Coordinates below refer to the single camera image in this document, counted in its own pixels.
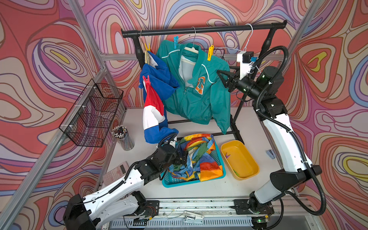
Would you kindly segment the teal green jacket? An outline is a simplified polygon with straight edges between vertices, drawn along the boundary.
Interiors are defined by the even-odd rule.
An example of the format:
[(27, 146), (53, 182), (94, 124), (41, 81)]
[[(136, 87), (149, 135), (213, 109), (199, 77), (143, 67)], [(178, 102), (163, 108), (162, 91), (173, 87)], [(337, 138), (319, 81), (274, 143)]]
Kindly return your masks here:
[(208, 60), (200, 46), (175, 44), (164, 40), (156, 53), (169, 68), (179, 87), (163, 104), (172, 114), (207, 125), (213, 119), (222, 134), (231, 121), (231, 94), (217, 71), (229, 71), (229, 64), (218, 57)]

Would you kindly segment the white wire hanger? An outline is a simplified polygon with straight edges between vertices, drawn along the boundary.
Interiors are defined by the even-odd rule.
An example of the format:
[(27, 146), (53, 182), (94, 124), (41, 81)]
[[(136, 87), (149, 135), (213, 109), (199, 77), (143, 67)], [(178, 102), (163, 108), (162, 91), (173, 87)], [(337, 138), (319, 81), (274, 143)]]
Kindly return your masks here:
[(254, 26), (250, 23), (245, 24), (250, 28), (250, 32), (245, 31), (230, 31), (223, 32), (223, 43), (222, 47), (215, 46), (215, 49), (223, 49), (224, 53), (235, 54), (235, 52), (247, 51), (249, 41), (254, 32)]

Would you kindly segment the rainbow patchwork jacket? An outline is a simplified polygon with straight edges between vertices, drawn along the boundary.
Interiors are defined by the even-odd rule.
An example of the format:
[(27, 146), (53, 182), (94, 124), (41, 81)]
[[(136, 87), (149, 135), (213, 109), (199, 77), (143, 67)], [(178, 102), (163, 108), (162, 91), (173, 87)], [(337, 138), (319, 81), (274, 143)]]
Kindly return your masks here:
[(186, 182), (205, 182), (224, 175), (222, 164), (214, 159), (218, 153), (212, 134), (186, 136), (180, 140), (177, 148), (186, 162), (169, 167), (168, 172), (172, 178)]

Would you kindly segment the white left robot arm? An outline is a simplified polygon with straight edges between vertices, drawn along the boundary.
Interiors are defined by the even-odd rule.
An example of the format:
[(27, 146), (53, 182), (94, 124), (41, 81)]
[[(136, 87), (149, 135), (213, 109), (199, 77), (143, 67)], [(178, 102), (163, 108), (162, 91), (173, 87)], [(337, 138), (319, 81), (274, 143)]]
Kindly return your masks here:
[(73, 196), (63, 216), (68, 230), (97, 230), (124, 215), (145, 212), (147, 201), (139, 191), (157, 179), (171, 165), (185, 164), (187, 153), (164, 144), (144, 160), (133, 163), (124, 177), (90, 195)]

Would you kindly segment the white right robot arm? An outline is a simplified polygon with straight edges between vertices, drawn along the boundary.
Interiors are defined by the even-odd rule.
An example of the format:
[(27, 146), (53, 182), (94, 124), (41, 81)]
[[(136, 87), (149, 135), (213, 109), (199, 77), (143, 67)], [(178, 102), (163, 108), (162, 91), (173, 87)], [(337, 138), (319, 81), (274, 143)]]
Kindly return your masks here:
[[(248, 74), (255, 71), (265, 57), (278, 50), (283, 52), (280, 67), (266, 67), (256, 80), (248, 77)], [(249, 195), (245, 208), (256, 214), (262, 212), (272, 201), (290, 195), (309, 214), (320, 216), (327, 208), (326, 196), (317, 178), (322, 173), (322, 169), (319, 165), (313, 164), (306, 155), (292, 129), (284, 103), (276, 96), (284, 81), (282, 72), (288, 58), (288, 49), (285, 46), (276, 46), (262, 54), (255, 62), (248, 63), (246, 68), (236, 67), (235, 72), (218, 70), (217, 75), (229, 92), (237, 89), (253, 100), (253, 109), (273, 150), (279, 154), (282, 164), (281, 170), (272, 172), (269, 181)], [(309, 180), (314, 182), (320, 195), (321, 206), (318, 210), (308, 208), (296, 194), (291, 192), (292, 188)]]

